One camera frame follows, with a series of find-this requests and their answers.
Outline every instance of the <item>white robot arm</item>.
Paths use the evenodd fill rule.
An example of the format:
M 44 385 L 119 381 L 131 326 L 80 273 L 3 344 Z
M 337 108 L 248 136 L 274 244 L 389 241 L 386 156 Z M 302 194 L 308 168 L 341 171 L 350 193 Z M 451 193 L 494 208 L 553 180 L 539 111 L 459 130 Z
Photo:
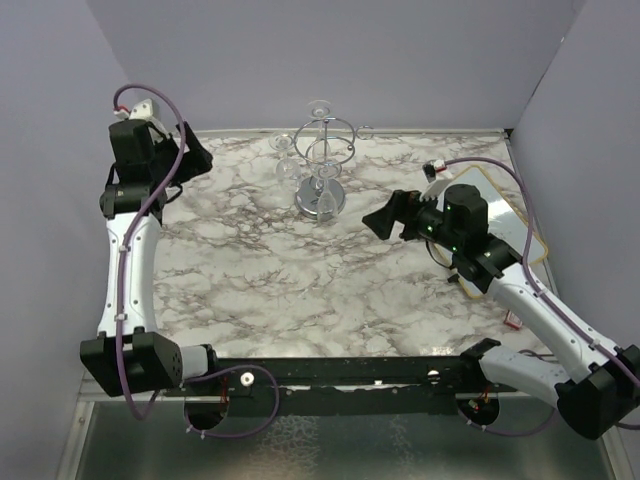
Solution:
M 470 350 L 487 382 L 545 401 L 578 433 L 598 438 L 640 405 L 640 349 L 617 346 L 525 271 L 522 257 L 488 231 L 487 202 L 476 187 L 449 185 L 443 161 L 423 170 L 429 181 L 424 192 L 396 190 L 363 222 L 386 240 L 398 221 L 405 241 L 424 240 L 451 251 L 458 274 L 517 315 L 559 362 L 541 362 L 485 340 Z M 440 211 L 437 196 L 443 191 Z
M 210 345 L 179 347 L 157 333 L 153 308 L 153 265 L 160 237 L 162 210 L 167 203 L 163 191 L 135 225 L 129 245 L 125 234 L 142 204 L 150 198 L 173 166 L 178 147 L 156 118 L 157 106 L 150 100 L 136 104 L 131 113 L 114 112 L 121 119 L 109 128 L 115 163 L 100 198 L 109 236 L 107 298 L 94 340 L 82 342 L 80 358 L 105 392 L 123 393 L 117 368 L 116 318 L 121 336 L 126 377 L 131 393 L 173 388 L 185 380 L 207 373 L 215 362 Z M 184 122 L 188 153 L 169 186 L 181 187 L 196 175 L 211 170 L 212 156 Z M 118 183 L 114 184 L 117 173 Z M 126 250 L 122 308 L 117 311 L 118 264 Z

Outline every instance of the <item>round glass base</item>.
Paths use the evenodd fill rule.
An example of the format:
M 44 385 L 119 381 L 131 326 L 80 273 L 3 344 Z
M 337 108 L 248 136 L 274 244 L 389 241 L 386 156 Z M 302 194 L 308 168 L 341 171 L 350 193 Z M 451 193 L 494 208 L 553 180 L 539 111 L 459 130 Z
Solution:
M 318 217 L 318 198 L 320 192 L 316 190 L 317 179 L 315 177 L 305 178 L 300 184 L 300 189 L 296 193 L 295 203 L 300 213 L 307 218 L 316 219 Z M 329 191 L 336 199 L 338 205 L 338 212 L 340 213 L 347 203 L 347 197 L 344 193 L 344 188 L 334 179 L 325 180 Z

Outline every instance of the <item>gray wall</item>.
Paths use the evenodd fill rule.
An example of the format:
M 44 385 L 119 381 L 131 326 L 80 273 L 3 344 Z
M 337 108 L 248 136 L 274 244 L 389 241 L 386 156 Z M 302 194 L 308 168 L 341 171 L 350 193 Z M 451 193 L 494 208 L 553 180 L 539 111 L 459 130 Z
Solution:
M 2 2 L 0 45 L 0 478 L 51 480 L 104 304 L 125 76 L 81 0 Z
M 583 0 L 87 0 L 131 80 L 197 129 L 513 127 Z
M 639 25 L 638 0 L 588 1 L 513 137 L 563 300 L 623 346 L 640 344 Z

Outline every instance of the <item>marble surface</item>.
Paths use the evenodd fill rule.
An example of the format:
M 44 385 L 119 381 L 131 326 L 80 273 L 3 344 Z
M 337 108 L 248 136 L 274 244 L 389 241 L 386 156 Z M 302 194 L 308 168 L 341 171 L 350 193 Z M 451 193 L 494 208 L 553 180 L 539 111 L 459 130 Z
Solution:
M 156 254 L 157 321 L 178 344 L 210 343 L 226 357 L 450 355 L 485 337 L 541 348 L 530 331 L 503 325 L 504 308 L 448 284 L 423 243 L 397 232 L 382 242 L 361 222 L 392 190 L 422 189 L 428 159 L 509 163 L 500 136 L 359 140 L 340 177 L 347 205 L 325 226 L 282 194 L 267 135 L 202 142 L 214 168 L 165 208 Z M 485 168 L 522 208 L 507 174 Z

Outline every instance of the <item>black metal frame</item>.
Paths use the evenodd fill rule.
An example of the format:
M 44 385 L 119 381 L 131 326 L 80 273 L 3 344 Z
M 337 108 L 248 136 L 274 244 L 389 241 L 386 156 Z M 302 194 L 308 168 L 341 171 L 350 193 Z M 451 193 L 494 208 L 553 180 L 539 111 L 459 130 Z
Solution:
M 275 377 L 280 393 L 279 416 L 331 416 L 431 413 L 454 415 L 456 395 L 513 392 L 490 385 L 476 370 L 470 351 L 461 356 L 349 357 L 349 358 L 230 358 L 219 359 L 216 370 L 236 365 L 258 365 Z M 229 416 L 266 417 L 273 408 L 271 381 L 253 372 L 254 383 L 244 387 L 240 374 L 227 377 Z M 219 379 L 169 390 L 172 397 L 219 397 Z M 196 407 L 195 402 L 187 407 Z M 222 403 L 206 409 L 226 410 Z

